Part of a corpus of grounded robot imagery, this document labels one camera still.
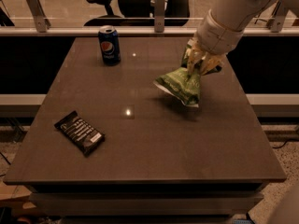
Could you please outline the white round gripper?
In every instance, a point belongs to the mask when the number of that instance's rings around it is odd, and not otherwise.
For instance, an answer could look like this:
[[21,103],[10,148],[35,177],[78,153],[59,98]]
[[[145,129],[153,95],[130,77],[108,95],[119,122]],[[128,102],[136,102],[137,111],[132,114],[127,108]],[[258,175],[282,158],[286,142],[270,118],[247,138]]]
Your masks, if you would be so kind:
[[243,35],[243,30],[236,31],[218,23],[209,10],[205,18],[198,25],[194,36],[197,40],[190,39],[190,51],[187,61],[188,74],[191,75],[195,65],[201,62],[199,74],[201,76],[218,73],[223,66],[223,55],[237,46]]

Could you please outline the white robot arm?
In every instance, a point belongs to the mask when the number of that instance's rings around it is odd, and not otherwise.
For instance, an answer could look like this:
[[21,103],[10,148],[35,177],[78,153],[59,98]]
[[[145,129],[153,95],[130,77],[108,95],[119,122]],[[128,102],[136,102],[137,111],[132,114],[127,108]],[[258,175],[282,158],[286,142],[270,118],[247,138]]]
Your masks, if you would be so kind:
[[[204,60],[201,75],[214,68],[221,57],[235,49],[253,17],[271,7],[277,0],[216,0],[194,34],[192,51],[187,62],[188,74]],[[279,0],[296,16],[299,0]]]

